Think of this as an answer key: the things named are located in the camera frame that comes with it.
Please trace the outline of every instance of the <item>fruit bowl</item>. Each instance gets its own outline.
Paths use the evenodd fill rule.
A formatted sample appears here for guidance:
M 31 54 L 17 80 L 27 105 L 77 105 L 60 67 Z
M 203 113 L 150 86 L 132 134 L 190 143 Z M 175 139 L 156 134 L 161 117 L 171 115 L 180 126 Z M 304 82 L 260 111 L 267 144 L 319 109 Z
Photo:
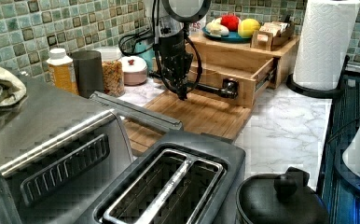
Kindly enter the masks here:
M 207 37 L 213 40 L 219 40 L 230 43 L 249 43 L 251 40 L 251 37 L 243 38 L 239 36 L 238 32 L 229 32 L 229 35 L 217 36 L 217 35 L 211 35 L 209 32 L 207 32 L 206 27 L 203 27 L 202 31 Z

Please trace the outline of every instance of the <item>toaster oven door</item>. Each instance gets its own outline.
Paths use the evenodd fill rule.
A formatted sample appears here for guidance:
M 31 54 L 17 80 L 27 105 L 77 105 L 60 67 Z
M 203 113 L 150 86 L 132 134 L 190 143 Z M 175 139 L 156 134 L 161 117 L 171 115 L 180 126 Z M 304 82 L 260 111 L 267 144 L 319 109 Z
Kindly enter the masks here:
M 115 118 L 7 177 L 22 223 L 74 223 L 132 163 L 128 144 Z

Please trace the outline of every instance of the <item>paper towel holder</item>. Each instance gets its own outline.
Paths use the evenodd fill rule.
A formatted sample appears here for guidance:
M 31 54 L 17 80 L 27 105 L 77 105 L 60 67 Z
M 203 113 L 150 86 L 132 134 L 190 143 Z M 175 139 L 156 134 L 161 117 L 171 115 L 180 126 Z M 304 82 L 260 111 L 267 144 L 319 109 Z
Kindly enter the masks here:
M 301 95 L 309 96 L 309 97 L 312 97 L 312 98 L 317 98 L 317 99 L 336 99 L 336 98 L 339 98 L 342 95 L 343 90 L 344 90 L 343 76 L 345 74 L 346 66 L 348 65 L 349 60 L 350 60 L 350 57 L 348 55 L 346 55 L 345 60 L 343 62 L 342 70 L 340 71 L 338 85 L 333 90 L 319 91 L 319 90 L 314 90 L 314 89 L 310 89 L 310 88 L 307 88 L 307 87 L 302 87 L 302 86 L 298 85 L 294 81 L 293 74 L 290 74 L 288 76 L 287 81 L 286 81 L 286 85 L 290 90 L 292 90 L 292 91 L 294 91 L 296 93 L 299 93 Z

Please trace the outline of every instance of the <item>jar lid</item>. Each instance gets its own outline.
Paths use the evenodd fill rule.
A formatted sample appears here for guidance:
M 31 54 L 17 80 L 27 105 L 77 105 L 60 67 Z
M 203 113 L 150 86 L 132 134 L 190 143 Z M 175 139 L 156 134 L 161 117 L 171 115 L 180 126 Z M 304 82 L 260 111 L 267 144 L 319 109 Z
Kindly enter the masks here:
M 51 49 L 48 53 L 48 56 L 52 60 L 62 59 L 66 57 L 66 50 L 65 49 Z
M 120 61 L 122 63 L 122 71 L 126 73 L 140 72 L 147 68 L 145 60 L 137 56 L 123 57 Z
M 237 218 L 253 224 L 328 223 L 325 205 L 308 180 L 308 173 L 293 167 L 283 175 L 246 179 L 236 194 Z
M 95 50 L 101 52 L 102 61 L 114 61 L 122 57 L 119 47 L 101 47 Z

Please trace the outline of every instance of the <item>white jar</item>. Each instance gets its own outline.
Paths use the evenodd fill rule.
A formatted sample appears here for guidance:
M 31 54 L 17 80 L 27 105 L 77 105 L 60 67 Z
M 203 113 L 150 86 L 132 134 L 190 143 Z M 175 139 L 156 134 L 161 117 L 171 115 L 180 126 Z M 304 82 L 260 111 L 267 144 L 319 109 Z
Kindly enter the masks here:
M 139 85 L 147 80 L 147 63 L 141 57 L 121 58 L 125 85 Z
M 62 90 L 78 95 L 73 60 L 66 55 L 66 50 L 52 49 L 48 55 L 48 72 L 53 84 Z

